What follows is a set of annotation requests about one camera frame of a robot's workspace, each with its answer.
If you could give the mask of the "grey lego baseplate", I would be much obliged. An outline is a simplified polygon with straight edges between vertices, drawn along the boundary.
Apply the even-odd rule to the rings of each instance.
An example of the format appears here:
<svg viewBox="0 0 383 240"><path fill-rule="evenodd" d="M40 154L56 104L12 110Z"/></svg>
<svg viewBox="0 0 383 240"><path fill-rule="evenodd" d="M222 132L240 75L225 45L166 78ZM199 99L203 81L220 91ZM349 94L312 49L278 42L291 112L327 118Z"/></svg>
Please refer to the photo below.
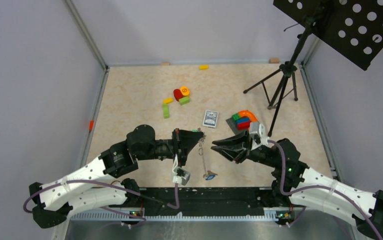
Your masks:
<svg viewBox="0 0 383 240"><path fill-rule="evenodd" d="M237 129L237 125L236 125L236 121L234 121L234 120L232 119L232 117L228 118L228 119L226 120L226 123L227 123L227 125L230 127L230 129L233 131L233 133L234 133L235 135L237 135L237 134L239 134L239 133L244 132L244 131L247 130L247 129L244 129L244 130L238 130L238 129Z"/></svg>

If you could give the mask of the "green lego brick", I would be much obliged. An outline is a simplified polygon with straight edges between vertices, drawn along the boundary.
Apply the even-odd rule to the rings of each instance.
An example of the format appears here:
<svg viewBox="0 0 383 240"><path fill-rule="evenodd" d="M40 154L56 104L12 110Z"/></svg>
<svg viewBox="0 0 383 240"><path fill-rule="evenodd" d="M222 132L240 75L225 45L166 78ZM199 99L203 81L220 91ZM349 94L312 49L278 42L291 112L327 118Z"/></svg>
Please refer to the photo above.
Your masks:
<svg viewBox="0 0 383 240"><path fill-rule="evenodd" d="M238 114L238 113L235 113L231 116L231 118L234 120L234 121L237 121L241 118L241 116Z"/></svg>

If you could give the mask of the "black perforated panel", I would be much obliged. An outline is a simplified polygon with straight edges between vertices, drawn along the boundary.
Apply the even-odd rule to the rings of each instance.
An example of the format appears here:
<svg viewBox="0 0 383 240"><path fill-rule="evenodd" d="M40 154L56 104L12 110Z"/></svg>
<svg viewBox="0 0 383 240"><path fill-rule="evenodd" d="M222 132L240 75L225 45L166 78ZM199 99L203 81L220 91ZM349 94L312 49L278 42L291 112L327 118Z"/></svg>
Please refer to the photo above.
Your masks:
<svg viewBox="0 0 383 240"><path fill-rule="evenodd" d="M273 5L366 71L383 49L383 0L275 0Z"/></svg>

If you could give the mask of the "yellow block at far edge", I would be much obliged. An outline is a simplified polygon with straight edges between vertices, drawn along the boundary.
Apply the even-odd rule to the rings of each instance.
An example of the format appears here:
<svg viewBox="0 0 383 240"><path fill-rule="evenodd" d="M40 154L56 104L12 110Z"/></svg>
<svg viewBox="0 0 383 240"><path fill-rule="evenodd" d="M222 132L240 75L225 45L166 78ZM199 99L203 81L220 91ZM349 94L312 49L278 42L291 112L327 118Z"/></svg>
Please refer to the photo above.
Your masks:
<svg viewBox="0 0 383 240"><path fill-rule="evenodd" d="M199 70L201 70L201 71L208 70L208 69L209 69L209 65L207 65L207 64L199 66Z"/></svg>

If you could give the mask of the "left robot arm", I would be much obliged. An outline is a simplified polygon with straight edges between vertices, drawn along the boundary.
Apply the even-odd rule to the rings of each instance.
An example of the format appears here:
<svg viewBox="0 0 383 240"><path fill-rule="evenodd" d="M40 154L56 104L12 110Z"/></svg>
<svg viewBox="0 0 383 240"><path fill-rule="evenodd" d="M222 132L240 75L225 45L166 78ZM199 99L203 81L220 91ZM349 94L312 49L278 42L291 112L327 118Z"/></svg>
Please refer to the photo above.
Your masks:
<svg viewBox="0 0 383 240"><path fill-rule="evenodd" d="M144 195L135 180L118 178L136 171L139 161L173 161L171 180L186 185L190 173L183 167L190 151L204 138L201 131L174 129L170 139L156 139L150 125L139 125L126 139L113 144L80 169L50 183L32 183L23 210L42 229L52 228L84 211L110 205L133 207Z"/></svg>

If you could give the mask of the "black tripod stand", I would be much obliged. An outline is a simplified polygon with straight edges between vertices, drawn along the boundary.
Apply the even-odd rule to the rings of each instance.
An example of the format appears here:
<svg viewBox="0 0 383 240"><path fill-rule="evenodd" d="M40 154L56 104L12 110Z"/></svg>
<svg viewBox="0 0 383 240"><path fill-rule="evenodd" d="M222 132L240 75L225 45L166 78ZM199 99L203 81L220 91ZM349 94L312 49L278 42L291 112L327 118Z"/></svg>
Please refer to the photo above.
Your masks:
<svg viewBox="0 0 383 240"><path fill-rule="evenodd" d="M276 74L278 74L280 72L282 73L282 78L281 78L272 98L269 98L269 97L267 98L268 99L268 107L267 108L269 110L275 109L273 119L271 121L271 125L269 128L268 134L267 134L269 137L271 137L273 134L275 123L276 123L276 120L277 120L277 117L279 114L279 110L280 110L283 98L285 96L285 91L286 91L288 81L290 78L292 79L292 86L293 86L293 88L290 92L293 92L295 101L299 100L299 98L297 96L297 89L296 89L296 87L297 87L296 86L297 67L295 66L295 63L296 63L297 58L298 58L299 54L301 53L301 51L305 45L306 40L314 31L313 30L314 24L315 25L317 24L317 20L315 20L312 17L309 17L307 20L304 21L305 29L304 29L303 33L301 33L297 36L298 42L297 42L297 45L296 45L294 52L293 52L289 61L285 61L284 63L282 63L278 67L278 69L276 71L269 74L268 76L266 76L262 80L258 81L257 83L255 83L254 85L252 85L251 87L249 87L243 91L243 94L247 94L249 91L253 90L258 85L262 85L264 90L266 90L265 81L274 77Z"/></svg>

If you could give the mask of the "green rectangular block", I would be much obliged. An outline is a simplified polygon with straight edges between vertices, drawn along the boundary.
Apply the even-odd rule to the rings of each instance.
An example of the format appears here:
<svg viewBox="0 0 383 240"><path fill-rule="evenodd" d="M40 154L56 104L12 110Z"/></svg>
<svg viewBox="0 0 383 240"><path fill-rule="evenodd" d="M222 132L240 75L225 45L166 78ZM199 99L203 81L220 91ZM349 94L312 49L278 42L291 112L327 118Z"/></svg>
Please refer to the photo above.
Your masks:
<svg viewBox="0 0 383 240"><path fill-rule="evenodd" d="M178 100L179 104L180 105L185 105L185 104L188 104L190 102L190 97L189 96L185 96L185 97L182 97Z"/></svg>

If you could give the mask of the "orange curved lego tube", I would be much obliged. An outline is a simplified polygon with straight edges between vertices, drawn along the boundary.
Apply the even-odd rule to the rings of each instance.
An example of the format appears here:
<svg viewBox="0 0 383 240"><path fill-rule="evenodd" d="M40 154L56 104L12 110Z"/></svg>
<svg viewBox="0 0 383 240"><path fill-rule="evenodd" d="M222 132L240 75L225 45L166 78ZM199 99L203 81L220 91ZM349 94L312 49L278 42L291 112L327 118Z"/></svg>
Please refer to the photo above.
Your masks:
<svg viewBox="0 0 383 240"><path fill-rule="evenodd" d="M251 122L258 122L257 117L249 110L241 110L237 113L241 118L249 118Z"/></svg>

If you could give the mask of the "orange round block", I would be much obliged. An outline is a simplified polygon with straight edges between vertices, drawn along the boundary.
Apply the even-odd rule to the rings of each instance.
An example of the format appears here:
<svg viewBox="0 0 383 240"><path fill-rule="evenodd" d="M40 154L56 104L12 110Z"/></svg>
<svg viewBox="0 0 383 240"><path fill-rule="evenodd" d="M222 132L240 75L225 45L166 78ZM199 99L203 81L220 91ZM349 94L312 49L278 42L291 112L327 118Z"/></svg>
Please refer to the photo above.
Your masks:
<svg viewBox="0 0 383 240"><path fill-rule="evenodd" d="M181 91L183 97L187 97L190 95L190 90L187 86L181 86L179 90Z"/></svg>

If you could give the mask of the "yellow rectangular block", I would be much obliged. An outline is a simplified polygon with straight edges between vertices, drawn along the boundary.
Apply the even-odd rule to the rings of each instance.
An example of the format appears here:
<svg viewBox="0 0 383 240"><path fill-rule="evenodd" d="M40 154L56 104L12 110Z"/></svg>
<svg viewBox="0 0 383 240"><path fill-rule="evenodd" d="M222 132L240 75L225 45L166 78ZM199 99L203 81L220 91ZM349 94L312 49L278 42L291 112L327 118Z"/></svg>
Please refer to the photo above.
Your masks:
<svg viewBox="0 0 383 240"><path fill-rule="evenodd" d="M172 103L174 100L171 98L171 97L168 97L168 98L165 98L164 100L163 100L163 104L170 104L170 103Z"/></svg>

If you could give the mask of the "blue key tag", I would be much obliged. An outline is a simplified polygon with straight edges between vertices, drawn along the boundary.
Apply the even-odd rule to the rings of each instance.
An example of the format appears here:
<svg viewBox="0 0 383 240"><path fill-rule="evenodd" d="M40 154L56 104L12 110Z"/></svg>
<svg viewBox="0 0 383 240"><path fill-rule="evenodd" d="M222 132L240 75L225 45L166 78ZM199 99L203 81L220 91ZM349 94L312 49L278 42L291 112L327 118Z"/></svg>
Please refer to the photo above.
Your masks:
<svg viewBox="0 0 383 240"><path fill-rule="evenodd" d="M216 177L215 174L207 174L206 176L204 176L204 179L205 179L206 181L210 181L210 180L212 180L212 179L215 178L215 177Z"/></svg>

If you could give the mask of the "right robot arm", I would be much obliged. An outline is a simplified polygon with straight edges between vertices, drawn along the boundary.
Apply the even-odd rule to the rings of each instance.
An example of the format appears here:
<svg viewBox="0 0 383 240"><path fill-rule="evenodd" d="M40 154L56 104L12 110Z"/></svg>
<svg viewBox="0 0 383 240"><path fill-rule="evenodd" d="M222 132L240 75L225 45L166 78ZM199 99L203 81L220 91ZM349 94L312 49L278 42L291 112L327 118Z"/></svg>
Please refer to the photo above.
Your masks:
<svg viewBox="0 0 383 240"><path fill-rule="evenodd" d="M328 177L299 160L301 154L287 138L274 141L248 131L214 140L211 149L240 164L250 160L274 169L272 198L339 218L364 236L383 240L383 190L357 189Z"/></svg>

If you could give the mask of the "perforated metal keyring plate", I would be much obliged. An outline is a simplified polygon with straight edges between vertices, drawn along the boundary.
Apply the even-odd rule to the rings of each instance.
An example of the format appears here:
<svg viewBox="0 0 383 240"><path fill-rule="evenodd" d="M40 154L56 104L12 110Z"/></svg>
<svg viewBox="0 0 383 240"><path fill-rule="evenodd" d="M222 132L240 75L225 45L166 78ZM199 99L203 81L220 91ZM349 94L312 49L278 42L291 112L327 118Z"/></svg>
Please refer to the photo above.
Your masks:
<svg viewBox="0 0 383 240"><path fill-rule="evenodd" d="M203 167L203 171L204 171L203 178L206 180L208 175L209 175L207 167L206 167L206 160L205 160L205 155L204 155L204 143L205 143L206 135L200 127L197 129L197 132L202 133L202 138L199 140L199 143L198 143L198 154L202 160L202 167Z"/></svg>

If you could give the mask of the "red lego brick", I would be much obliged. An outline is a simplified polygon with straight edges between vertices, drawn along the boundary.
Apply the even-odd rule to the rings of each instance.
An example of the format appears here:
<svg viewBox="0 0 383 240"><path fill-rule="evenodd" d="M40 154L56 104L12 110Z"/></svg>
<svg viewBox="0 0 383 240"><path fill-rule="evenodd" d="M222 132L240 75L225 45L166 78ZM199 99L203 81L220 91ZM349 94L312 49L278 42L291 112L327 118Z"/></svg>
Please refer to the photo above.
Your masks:
<svg viewBox="0 0 383 240"><path fill-rule="evenodd" d="M236 128L240 131L247 130L250 127L251 123L252 123L251 121L239 122L236 124Z"/></svg>

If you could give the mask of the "playing card deck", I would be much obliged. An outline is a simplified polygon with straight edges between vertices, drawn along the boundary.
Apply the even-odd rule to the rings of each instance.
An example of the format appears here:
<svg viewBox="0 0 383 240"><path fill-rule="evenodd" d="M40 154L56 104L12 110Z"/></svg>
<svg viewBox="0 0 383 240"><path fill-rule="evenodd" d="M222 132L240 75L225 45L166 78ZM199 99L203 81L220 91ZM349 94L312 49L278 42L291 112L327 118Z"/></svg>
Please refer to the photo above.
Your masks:
<svg viewBox="0 0 383 240"><path fill-rule="evenodd" d="M218 123L219 112L214 110L206 110L204 113L202 125L204 127L215 129Z"/></svg>

